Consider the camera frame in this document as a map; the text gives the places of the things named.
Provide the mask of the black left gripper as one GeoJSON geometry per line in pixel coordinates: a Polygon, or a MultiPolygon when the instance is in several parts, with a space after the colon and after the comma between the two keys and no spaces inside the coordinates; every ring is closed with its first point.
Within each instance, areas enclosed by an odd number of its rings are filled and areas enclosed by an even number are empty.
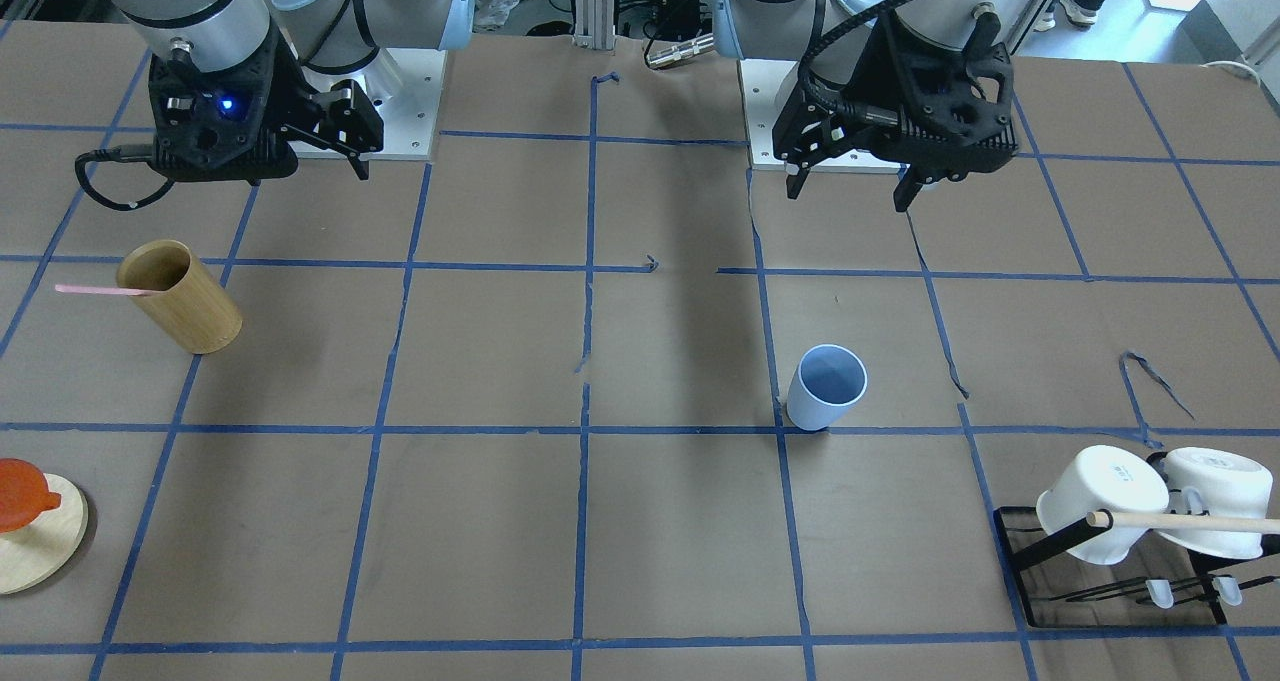
{"type": "Polygon", "coordinates": [[[997,172],[1019,152],[1012,128],[1012,63],[998,40],[993,6],[963,15],[961,46],[920,38],[899,12],[870,26],[861,58],[842,88],[797,81],[772,129],[772,151],[785,163],[785,189],[795,201],[812,166],[851,151],[904,163],[892,192],[908,212],[922,189],[997,172]]]}

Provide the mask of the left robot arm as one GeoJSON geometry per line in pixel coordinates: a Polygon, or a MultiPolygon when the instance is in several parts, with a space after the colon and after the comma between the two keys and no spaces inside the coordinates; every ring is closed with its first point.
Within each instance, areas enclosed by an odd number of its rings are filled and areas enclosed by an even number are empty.
{"type": "Polygon", "coordinates": [[[893,206],[1014,160],[1012,52],[1046,0],[714,0],[717,52],[790,61],[771,125],[786,195],[861,151],[896,163],[893,206]]]}

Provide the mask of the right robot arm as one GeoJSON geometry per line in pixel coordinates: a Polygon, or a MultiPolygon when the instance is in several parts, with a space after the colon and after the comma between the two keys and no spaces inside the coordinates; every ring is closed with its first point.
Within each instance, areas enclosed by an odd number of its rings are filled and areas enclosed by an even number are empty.
{"type": "Polygon", "coordinates": [[[110,0],[151,49],[146,163],[166,184],[288,178],[296,143],[358,179],[402,92],[390,49],[466,47],[474,0],[110,0]]]}

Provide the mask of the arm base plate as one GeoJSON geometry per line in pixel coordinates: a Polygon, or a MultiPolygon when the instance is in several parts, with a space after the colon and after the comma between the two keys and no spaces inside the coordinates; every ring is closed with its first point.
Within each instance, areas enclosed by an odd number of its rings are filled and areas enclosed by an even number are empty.
{"type": "Polygon", "coordinates": [[[384,122],[383,148],[369,160],[430,160],[449,58],[439,49],[384,47],[349,76],[384,122]]]}
{"type": "MultiPolygon", "coordinates": [[[[785,170],[785,163],[773,156],[772,129],[795,84],[795,61],[786,60],[744,58],[739,61],[742,111],[751,169],[755,172],[785,170]]],[[[858,174],[897,174],[901,169],[900,163],[878,160],[861,148],[814,166],[814,172],[858,172],[858,174]]]]}

